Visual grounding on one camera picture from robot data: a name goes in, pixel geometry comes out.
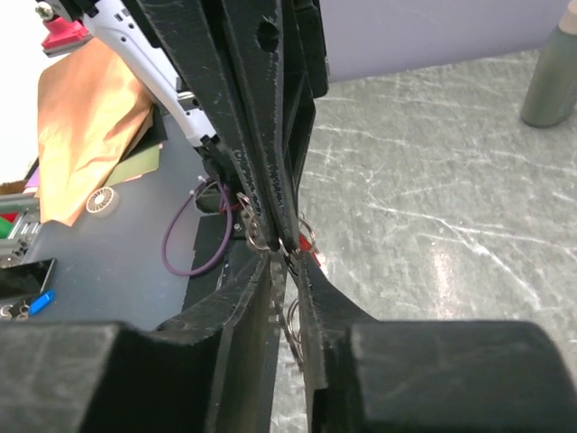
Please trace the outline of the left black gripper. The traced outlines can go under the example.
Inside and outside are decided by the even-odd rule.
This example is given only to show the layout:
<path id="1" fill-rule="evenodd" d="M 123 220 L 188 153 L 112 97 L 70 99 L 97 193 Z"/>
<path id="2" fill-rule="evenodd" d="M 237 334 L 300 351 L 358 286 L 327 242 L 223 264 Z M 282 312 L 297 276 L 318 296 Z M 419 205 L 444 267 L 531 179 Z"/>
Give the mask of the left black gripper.
<path id="1" fill-rule="evenodd" d="M 298 248 L 293 180 L 328 91 L 318 1 L 135 1 L 215 128 L 273 251 Z"/>

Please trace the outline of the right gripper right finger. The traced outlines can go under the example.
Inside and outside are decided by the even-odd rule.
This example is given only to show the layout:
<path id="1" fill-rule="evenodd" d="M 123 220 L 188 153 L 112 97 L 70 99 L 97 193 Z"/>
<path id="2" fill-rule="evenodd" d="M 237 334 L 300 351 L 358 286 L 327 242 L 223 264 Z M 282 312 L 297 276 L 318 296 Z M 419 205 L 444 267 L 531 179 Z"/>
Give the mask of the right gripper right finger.
<path id="1" fill-rule="evenodd" d="M 372 317 L 294 263 L 312 432 L 573 432 L 576 388 L 537 324 Z"/>

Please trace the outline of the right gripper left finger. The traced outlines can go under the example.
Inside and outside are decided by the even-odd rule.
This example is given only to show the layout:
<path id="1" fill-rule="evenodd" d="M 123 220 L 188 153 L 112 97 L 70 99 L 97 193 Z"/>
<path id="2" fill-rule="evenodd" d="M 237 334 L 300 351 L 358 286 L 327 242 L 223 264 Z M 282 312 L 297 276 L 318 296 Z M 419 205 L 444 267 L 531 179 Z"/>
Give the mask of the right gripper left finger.
<path id="1" fill-rule="evenodd" d="M 4 323 L 2 431 L 257 431 L 271 289 L 262 254 L 154 331 Z"/>

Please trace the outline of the red tagged key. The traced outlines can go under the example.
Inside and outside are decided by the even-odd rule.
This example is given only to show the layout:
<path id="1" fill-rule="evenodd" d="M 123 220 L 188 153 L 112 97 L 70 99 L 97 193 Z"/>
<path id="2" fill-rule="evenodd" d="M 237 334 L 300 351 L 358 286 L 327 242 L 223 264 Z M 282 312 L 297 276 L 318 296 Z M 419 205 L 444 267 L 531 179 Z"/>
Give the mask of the red tagged key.
<path id="1" fill-rule="evenodd" d="M 319 261 L 318 255 L 317 255 L 318 250 L 316 249 L 315 246 L 313 246 L 313 244 L 303 234 L 299 235 L 299 248 L 302 252 L 311 254 L 318 267 L 322 266 L 321 262 Z"/>

